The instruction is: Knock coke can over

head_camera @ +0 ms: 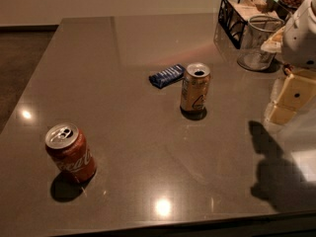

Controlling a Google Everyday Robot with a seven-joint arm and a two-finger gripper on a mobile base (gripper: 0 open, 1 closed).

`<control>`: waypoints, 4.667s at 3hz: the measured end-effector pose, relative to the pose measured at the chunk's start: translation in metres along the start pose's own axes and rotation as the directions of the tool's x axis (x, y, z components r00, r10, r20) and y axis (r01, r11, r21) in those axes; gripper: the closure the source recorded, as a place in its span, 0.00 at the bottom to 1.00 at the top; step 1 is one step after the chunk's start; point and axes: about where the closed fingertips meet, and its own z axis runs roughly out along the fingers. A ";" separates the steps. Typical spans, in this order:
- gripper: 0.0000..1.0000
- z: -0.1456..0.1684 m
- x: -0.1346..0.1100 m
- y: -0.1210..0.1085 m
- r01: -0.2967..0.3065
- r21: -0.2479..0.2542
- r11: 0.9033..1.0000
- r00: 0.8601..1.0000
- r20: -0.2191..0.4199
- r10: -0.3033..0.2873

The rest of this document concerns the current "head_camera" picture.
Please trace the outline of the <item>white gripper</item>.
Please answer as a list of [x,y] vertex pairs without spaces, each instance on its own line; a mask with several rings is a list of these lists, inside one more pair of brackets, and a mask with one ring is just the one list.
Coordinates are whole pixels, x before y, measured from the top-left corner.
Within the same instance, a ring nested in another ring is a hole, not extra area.
[[275,80],[271,101],[265,111],[269,122],[284,125],[316,96],[316,69],[286,63],[284,78]]

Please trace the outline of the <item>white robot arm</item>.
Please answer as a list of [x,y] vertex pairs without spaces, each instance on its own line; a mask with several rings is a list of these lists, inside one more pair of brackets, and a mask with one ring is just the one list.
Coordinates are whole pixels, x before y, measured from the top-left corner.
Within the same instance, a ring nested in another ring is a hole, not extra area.
[[284,62],[287,75],[282,86],[276,84],[267,119],[286,124],[316,95],[316,0],[304,0],[261,50],[280,53]]

